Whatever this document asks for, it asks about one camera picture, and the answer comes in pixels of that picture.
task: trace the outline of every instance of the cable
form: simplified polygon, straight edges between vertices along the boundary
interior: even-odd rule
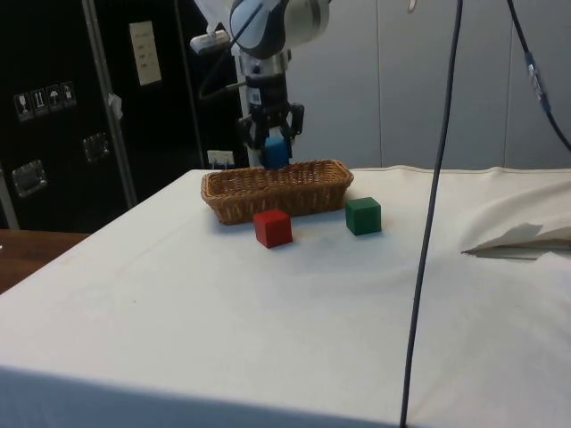
[[[211,101],[213,98],[217,98],[220,95],[226,94],[228,92],[228,87],[222,88],[219,91],[216,91],[212,94],[205,94],[204,92],[208,89],[208,86],[212,83],[212,80],[216,77],[219,72],[220,67],[224,64],[224,61],[232,54],[232,48],[238,41],[238,39],[244,34],[244,32],[248,29],[252,21],[258,16],[261,8],[263,7],[263,3],[258,4],[258,6],[250,15],[250,18],[246,20],[244,26],[236,33],[234,38],[230,41],[230,45],[226,48],[226,50],[220,55],[214,66],[212,67],[211,71],[206,76],[204,82],[200,85],[200,90],[198,91],[198,97],[200,101]]]
[[[414,303],[412,306],[412,316],[410,320],[409,347],[407,348],[407,362],[404,370],[404,387],[402,391],[402,408],[401,408],[401,428],[407,426],[407,414],[409,412],[409,395],[410,395],[410,374],[412,372],[412,356],[414,353],[414,343],[417,337],[418,311],[420,309],[420,295],[422,293],[422,284],[424,282],[426,258],[428,255],[428,246],[430,244],[430,234],[432,233],[432,224],[434,220],[434,210],[436,208],[436,195],[438,194],[438,183],[440,181],[440,171],[443,166],[444,149],[446,148],[446,140],[448,138],[448,124],[450,123],[450,111],[452,106],[452,89],[454,87],[454,71],[456,69],[456,52],[458,50],[458,41],[460,27],[462,23],[462,11],[464,1],[458,0],[456,9],[456,22],[454,24],[454,32],[452,35],[452,48],[450,53],[450,61],[448,65],[448,78],[446,84],[446,102],[444,106],[443,129],[440,137],[440,145],[438,146],[438,154],[436,156],[436,165],[434,167],[434,175],[432,180],[432,189],[430,191],[430,202],[428,203],[428,214],[426,215],[426,228],[424,241],[422,242],[422,252],[420,253],[420,262],[418,263],[417,284],[414,291]]]
[[[527,44],[527,40],[525,40],[524,31],[521,28],[521,23],[519,22],[519,18],[517,17],[516,7],[514,6],[513,0],[507,0],[509,12],[511,13],[511,19],[514,22],[514,27],[516,27],[517,37],[519,38],[519,43],[524,50],[525,54],[525,63],[527,65],[527,72],[529,73],[529,77],[532,80],[532,85],[534,87],[535,96],[537,97],[538,101],[542,105],[543,111],[549,120],[551,127],[561,140],[561,143],[571,152],[571,143],[561,131],[557,121],[553,117],[551,113],[551,105],[547,93],[545,92],[542,77],[540,71],[535,63],[534,56],[532,55],[531,51],[529,50],[529,45]]]

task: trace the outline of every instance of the wooden block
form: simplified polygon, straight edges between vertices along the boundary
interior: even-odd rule
[[[292,220],[282,210],[264,211],[253,216],[258,241],[267,248],[278,247],[294,240]]]
[[[381,205],[373,198],[348,201],[345,205],[347,227],[355,235],[381,232]]]

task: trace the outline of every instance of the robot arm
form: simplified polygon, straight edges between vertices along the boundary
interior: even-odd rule
[[[248,102],[248,115],[238,121],[241,139],[264,167],[287,165],[294,139],[303,131],[305,112],[302,105],[289,103],[287,95],[291,49],[325,32],[331,0],[194,1],[207,17],[209,29],[222,23],[233,37],[239,36],[236,44]],[[416,5],[417,0],[410,0],[409,12]],[[229,42],[225,31],[198,37],[191,46],[198,53],[201,45],[206,49],[218,42]]]

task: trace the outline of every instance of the white tablecloth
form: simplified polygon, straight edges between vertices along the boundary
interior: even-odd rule
[[[0,296],[0,427],[398,422],[431,174],[356,171],[349,195],[381,202],[381,235],[340,211],[295,218],[273,251],[218,224],[202,175]],[[411,424],[569,426],[571,262],[460,252],[522,223],[561,237],[570,204],[571,171],[443,174]]]

